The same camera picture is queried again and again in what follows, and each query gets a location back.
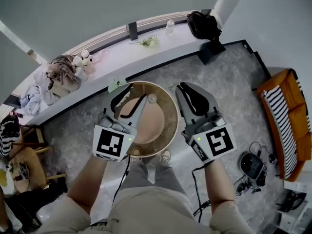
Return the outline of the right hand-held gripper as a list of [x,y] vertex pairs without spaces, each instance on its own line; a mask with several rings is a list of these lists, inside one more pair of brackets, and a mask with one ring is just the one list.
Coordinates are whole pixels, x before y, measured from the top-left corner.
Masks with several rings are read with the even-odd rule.
[[232,126],[218,114],[219,107],[212,94],[200,86],[181,82],[175,96],[187,125],[181,134],[203,164],[237,149]]

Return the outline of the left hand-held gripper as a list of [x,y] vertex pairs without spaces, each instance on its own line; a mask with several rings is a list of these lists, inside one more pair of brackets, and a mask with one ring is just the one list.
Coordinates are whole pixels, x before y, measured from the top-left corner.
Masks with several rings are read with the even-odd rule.
[[137,124],[147,103],[147,94],[127,102],[115,118],[115,107],[122,101],[133,84],[117,87],[104,97],[104,108],[94,127],[93,155],[112,162],[120,162],[137,135]]

